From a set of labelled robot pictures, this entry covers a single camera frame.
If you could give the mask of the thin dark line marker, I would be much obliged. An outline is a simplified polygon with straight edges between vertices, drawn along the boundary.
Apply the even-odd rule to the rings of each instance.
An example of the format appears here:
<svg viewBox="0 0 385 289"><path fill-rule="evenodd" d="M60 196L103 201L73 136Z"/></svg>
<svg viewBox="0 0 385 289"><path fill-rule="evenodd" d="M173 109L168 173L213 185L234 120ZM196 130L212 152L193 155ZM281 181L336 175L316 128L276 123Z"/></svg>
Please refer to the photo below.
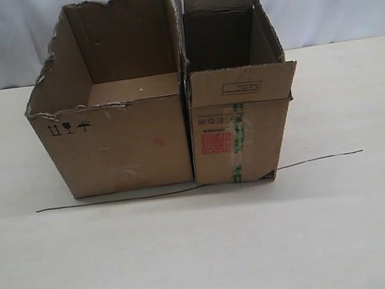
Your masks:
<svg viewBox="0 0 385 289"><path fill-rule="evenodd" d="M293 164L287 164L287 166L282 166L282 167L278 167L277 168L277 172L278 170L283 170L283 169L287 169L287 168L292 168L292 167L296 167L296 166L300 166L302 164L307 164L307 163L310 163L310 162L317 162L318 160L324 160L324 159L332 159L333 157L338 157L338 156L346 156L346 155L353 155L353 154L359 154L361 152L363 152L364 149L362 148L359 148L358 150L354 150L354 151L346 151L346 152L341 152L341 153L336 153L336 154L327 154L326 156L319 156L319 157L314 157L314 159L305 159L303 161L300 161L300 162L295 162ZM197 190L197 189L201 189L201 188L205 188L205 187L208 187L210 185L216 185L216 184L212 184L212 183L205 183L205 184L195 184L194 186L191 186L191 187L188 187L188 188L183 188L183 189L177 189L177 190L172 190L172 191L169 191L169 192L163 192L163 193L155 193L155 194L150 194L150 195L145 195L145 196L132 196L132 197L127 197L127 198L114 198L114 199L109 199L108 201L94 201L94 202L89 202L89 201L86 201L85 203L81 203L81 204L75 204L75 205L68 205L68 206L54 206L54 207L49 207L49 208L45 208L45 209L41 209L41 210L37 210L35 211L36 214L40 214L40 213L46 213L46 212L50 212L50 211L58 211L58 210L64 210L64 209L77 209L77 208L82 208L82 207L86 207L86 206L95 206L95 205L105 205L105 204L113 204L113 203L119 203L119 202L123 202L123 201L136 201L136 200L145 200L145 199L151 199L151 198L160 198L160 197L164 197L164 196L173 196L173 195L177 195L178 193L187 193L188 191L192 191L192 190Z"/></svg>

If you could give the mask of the narrow cardboard box with tape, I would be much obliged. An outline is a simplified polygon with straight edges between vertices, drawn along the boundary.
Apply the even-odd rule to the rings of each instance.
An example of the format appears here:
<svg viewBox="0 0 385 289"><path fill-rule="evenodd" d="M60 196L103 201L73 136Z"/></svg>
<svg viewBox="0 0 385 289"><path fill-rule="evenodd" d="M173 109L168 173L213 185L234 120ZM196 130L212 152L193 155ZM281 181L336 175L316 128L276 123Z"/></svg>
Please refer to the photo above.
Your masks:
<svg viewBox="0 0 385 289"><path fill-rule="evenodd" d="M296 64L260 0L175 0L199 185L273 180Z"/></svg>

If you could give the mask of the large open cardboard box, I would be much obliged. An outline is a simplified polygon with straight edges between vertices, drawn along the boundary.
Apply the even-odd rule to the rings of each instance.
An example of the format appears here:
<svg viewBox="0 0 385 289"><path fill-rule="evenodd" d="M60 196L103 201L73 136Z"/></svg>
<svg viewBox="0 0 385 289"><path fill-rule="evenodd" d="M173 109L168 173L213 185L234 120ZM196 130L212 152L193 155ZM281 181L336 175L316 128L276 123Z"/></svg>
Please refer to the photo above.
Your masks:
<svg viewBox="0 0 385 289"><path fill-rule="evenodd" d="M172 0L66 4L25 116L75 198L193 180Z"/></svg>

